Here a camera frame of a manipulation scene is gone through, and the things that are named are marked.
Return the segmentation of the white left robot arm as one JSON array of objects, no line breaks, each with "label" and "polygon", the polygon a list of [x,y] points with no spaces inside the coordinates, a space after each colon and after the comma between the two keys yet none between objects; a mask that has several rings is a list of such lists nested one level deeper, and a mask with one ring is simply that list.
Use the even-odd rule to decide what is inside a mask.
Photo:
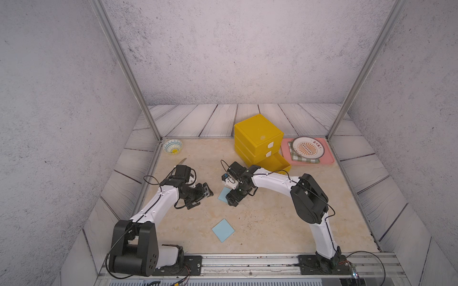
[{"label": "white left robot arm", "polygon": [[208,184],[188,185],[184,179],[165,179],[150,202],[129,220],[120,220],[113,229],[112,248],[105,260],[114,273],[151,276],[159,271],[179,274],[184,269],[184,251],[180,245],[162,244],[156,227],[178,200],[191,209],[200,200],[213,196]]}]

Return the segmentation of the yellow bottom drawer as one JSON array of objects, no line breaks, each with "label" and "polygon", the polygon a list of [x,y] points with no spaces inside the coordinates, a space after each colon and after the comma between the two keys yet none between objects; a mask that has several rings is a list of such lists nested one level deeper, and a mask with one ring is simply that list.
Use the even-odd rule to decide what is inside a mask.
[{"label": "yellow bottom drawer", "polygon": [[256,165],[271,172],[280,170],[289,172],[291,170],[291,164],[280,153],[275,153]]}]

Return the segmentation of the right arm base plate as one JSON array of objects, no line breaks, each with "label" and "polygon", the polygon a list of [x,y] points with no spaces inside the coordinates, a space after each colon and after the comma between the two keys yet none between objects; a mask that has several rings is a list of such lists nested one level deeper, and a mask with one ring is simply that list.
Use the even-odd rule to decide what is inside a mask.
[{"label": "right arm base plate", "polygon": [[317,255],[299,255],[297,266],[301,275],[352,275],[349,263],[340,264],[339,259],[332,260]]}]

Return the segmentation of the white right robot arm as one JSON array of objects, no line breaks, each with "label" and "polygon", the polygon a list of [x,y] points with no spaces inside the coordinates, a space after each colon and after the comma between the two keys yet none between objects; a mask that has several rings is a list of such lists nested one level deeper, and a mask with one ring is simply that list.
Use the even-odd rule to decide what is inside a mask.
[{"label": "white right robot arm", "polygon": [[309,174],[290,176],[285,170],[268,171],[257,165],[245,168],[234,162],[221,177],[231,191],[226,195],[228,205],[236,207],[248,195],[260,188],[270,189],[292,199],[295,212],[308,223],[316,243],[316,255],[329,261],[337,259],[340,247],[332,234],[328,219],[329,199]]}]

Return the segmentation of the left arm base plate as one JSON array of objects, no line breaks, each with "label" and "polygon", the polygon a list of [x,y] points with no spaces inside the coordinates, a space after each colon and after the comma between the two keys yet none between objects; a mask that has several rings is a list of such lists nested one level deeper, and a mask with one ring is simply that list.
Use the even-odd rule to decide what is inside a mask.
[{"label": "left arm base plate", "polygon": [[176,264],[155,269],[153,276],[200,276],[202,260],[202,256],[180,256]]}]

